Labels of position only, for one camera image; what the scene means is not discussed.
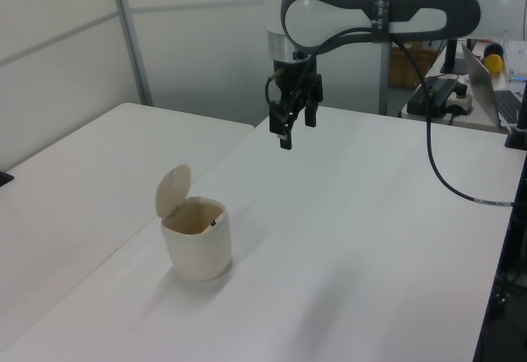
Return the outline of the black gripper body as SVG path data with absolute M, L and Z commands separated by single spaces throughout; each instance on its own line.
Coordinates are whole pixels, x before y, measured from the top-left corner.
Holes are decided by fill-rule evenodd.
M 266 80 L 266 101 L 269 107 L 317 106 L 324 100 L 322 77 L 315 59 L 299 63 L 273 61 L 274 74 Z M 273 100 L 270 86 L 279 89 L 279 100 Z

